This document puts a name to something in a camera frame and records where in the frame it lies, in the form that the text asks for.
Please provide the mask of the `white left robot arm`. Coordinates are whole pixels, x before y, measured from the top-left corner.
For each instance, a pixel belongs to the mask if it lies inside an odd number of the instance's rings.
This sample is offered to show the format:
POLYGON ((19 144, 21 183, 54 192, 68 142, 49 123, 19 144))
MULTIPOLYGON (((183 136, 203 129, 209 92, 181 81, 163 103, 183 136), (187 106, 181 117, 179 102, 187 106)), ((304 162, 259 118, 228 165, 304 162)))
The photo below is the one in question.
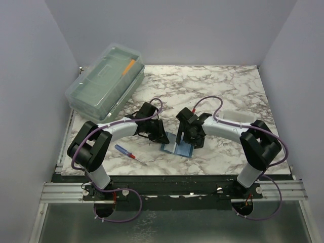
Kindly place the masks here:
POLYGON ((83 124, 67 150, 71 158, 71 167, 83 171, 95 184, 95 194, 101 199, 109 199, 112 195, 110 176, 105 172, 103 161, 111 142, 129 136, 147 134, 151 142, 169 144, 159 114, 163 110, 151 102, 144 102, 141 108, 125 117, 106 124, 87 121, 83 124))

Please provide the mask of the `blue leather card holder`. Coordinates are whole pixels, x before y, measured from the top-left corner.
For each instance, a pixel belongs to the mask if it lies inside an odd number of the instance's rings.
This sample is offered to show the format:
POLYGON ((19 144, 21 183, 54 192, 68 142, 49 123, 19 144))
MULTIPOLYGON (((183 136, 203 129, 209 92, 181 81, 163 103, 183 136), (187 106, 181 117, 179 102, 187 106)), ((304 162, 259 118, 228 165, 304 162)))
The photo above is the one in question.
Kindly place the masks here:
POLYGON ((160 150, 162 152, 166 152, 169 154, 192 158, 192 153, 194 150, 194 146, 190 145, 183 141, 183 135, 181 136, 180 143, 177 144, 176 142, 176 135, 166 132, 167 138, 169 140, 169 144, 162 144, 160 150))

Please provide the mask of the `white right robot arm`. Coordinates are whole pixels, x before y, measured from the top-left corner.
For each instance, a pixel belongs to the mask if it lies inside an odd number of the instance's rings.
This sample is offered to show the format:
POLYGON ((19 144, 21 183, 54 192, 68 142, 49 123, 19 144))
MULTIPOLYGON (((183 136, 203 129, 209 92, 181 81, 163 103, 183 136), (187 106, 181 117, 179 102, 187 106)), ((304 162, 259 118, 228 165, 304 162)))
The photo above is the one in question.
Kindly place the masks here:
POLYGON ((282 150, 279 137, 261 120, 249 124, 217 118, 209 113, 198 116, 187 107, 183 108, 176 118, 180 122, 177 144, 183 141, 195 149, 200 149, 204 146, 205 136, 217 136, 242 146, 248 164, 233 185, 233 193, 238 198, 245 198, 251 193, 252 184, 268 169, 282 150))

